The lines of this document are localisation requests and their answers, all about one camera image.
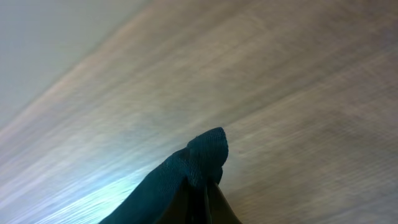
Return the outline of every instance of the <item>wood grain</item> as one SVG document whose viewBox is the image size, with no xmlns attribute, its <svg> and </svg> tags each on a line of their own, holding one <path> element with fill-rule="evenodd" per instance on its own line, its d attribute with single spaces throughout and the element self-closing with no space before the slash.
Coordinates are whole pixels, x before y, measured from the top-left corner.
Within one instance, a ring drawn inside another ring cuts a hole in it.
<svg viewBox="0 0 398 224">
<path fill-rule="evenodd" d="M 0 130 L 0 223 L 96 223 L 225 128 L 243 223 L 396 223 L 398 1 L 154 1 Z"/>
</svg>

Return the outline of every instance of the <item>wooden surface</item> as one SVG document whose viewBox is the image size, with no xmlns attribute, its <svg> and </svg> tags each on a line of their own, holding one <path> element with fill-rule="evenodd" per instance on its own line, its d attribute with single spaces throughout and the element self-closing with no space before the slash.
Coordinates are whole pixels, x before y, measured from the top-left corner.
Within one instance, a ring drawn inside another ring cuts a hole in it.
<svg viewBox="0 0 398 224">
<path fill-rule="evenodd" d="M 0 131 L 0 223 L 96 223 L 217 126 L 243 223 L 397 223 L 397 116 L 396 0 L 154 1 Z"/>
</svg>

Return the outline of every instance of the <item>white wall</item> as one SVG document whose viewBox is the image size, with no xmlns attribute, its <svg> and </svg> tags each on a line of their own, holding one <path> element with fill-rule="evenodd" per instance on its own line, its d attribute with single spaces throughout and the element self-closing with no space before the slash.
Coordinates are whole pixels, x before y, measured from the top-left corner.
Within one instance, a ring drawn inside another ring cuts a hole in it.
<svg viewBox="0 0 398 224">
<path fill-rule="evenodd" d="M 149 0 L 0 0 L 0 128 Z"/>
</svg>

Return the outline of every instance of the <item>dark object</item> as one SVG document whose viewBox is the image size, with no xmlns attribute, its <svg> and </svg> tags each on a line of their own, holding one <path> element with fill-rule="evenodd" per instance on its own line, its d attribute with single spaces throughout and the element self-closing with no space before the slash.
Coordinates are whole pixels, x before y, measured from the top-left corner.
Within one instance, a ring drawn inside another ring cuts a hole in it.
<svg viewBox="0 0 398 224">
<path fill-rule="evenodd" d="M 100 224 L 240 223 L 218 188 L 227 156 L 222 128 L 197 136 L 150 172 Z"/>
</svg>

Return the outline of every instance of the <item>dark cloth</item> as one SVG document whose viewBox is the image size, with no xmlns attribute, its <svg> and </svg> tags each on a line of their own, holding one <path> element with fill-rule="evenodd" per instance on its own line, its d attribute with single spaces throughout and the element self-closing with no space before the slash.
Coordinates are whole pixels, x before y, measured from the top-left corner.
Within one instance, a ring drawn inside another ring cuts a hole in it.
<svg viewBox="0 0 398 224">
<path fill-rule="evenodd" d="M 207 131 L 191 140 L 151 171 L 115 211 L 100 224 L 155 223 L 185 180 L 203 189 L 210 180 L 219 184 L 228 156 L 223 128 Z"/>
</svg>

